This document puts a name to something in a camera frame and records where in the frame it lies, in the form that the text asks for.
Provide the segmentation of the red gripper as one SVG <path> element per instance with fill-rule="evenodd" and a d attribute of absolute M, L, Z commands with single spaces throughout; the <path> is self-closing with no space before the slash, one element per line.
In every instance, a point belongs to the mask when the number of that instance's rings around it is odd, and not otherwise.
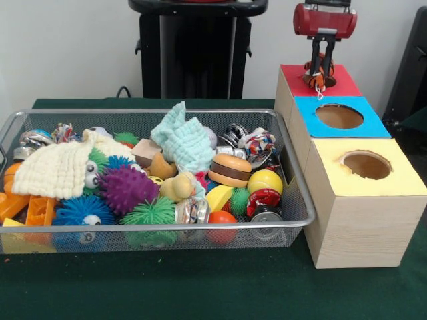
<path fill-rule="evenodd" d="M 318 34 L 350 37 L 356 28 L 357 12 L 347 7 L 332 7 L 321 4 L 299 3 L 293 16 L 294 31 L 297 35 L 314 37 Z M 332 54 L 335 39 L 327 39 L 322 68 L 325 77 L 331 75 Z M 310 75 L 314 76 L 320 68 L 320 37 L 312 39 L 312 58 Z"/>

